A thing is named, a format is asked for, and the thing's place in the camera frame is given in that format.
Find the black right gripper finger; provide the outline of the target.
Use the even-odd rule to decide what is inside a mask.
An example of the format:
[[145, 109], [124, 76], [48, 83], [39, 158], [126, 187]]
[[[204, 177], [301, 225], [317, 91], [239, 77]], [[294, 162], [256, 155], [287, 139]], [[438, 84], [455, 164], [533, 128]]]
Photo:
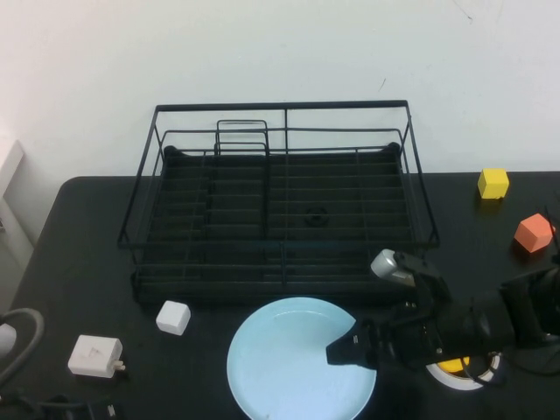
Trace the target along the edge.
[[356, 321], [345, 334], [326, 347], [325, 354], [329, 365], [376, 370], [379, 357], [373, 323]]

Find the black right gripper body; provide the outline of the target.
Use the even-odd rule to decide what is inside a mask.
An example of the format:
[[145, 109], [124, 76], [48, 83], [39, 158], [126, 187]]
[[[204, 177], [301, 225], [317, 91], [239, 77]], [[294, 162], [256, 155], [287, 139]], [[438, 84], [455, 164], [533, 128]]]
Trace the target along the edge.
[[365, 327], [366, 368], [421, 368], [445, 358], [432, 305], [407, 302], [388, 311], [375, 311], [365, 318]]

